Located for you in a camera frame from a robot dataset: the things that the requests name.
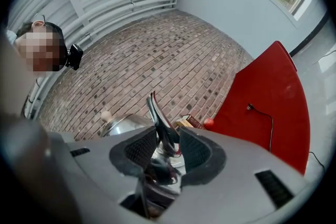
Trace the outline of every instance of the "floor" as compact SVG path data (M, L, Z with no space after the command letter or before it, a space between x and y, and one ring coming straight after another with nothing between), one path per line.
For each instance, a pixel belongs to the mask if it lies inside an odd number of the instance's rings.
M310 118L310 151L326 167L336 146L336 32L331 21L294 57ZM313 182L323 168L310 153L305 178Z
M214 117L235 73L252 60L210 24L166 12L127 25L85 51L80 68L54 84L38 120L75 140L98 138L101 112L150 117L145 98L155 90L169 120L191 114L203 122Z

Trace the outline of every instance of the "wooden knob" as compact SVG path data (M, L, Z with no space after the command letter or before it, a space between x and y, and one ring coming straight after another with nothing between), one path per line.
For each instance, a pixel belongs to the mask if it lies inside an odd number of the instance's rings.
M106 122L106 123L109 123L110 121L113 120L113 118L112 118L112 114L111 114L110 111L104 111L104 112L102 112L100 118L101 118L104 122Z

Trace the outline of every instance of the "black cable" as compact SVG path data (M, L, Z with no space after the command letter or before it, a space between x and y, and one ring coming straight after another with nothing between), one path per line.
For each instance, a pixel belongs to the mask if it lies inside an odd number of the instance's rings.
M271 127L271 135L270 135L270 138L269 138L269 151L271 152L271 146L272 146L272 136L273 136L273 118L268 115L267 113L264 113L264 112L261 112L259 110L257 110L251 103L248 104L247 106L247 110L251 110L251 109L254 109L255 111L257 111L258 113L262 114L262 115L265 115L265 116L268 116L271 121L272 121L272 127Z
M321 164L321 162L319 161L319 159L317 159L315 153L314 153L313 151L310 151L309 153L312 153L312 154L314 155L314 157L315 157L315 159L317 160L317 162L322 166L322 168L323 168L323 172L325 172L325 171L326 171L325 166L324 166L323 164Z

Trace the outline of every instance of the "black vent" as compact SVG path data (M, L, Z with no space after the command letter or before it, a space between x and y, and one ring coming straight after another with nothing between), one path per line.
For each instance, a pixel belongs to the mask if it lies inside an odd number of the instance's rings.
M72 154L73 157L77 157L79 155L85 154L90 152L90 150L86 147L80 148L78 150L74 150L74 151L70 151L70 153Z
M289 192L271 170L256 173L255 176L262 184L277 209L293 198L292 193Z

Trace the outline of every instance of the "black camera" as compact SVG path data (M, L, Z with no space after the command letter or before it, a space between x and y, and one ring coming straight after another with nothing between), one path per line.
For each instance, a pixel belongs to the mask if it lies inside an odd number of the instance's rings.
M68 60L65 66L71 66L73 70L77 70L79 68L82 56L83 50L79 48L76 44L71 45L70 50L68 50Z

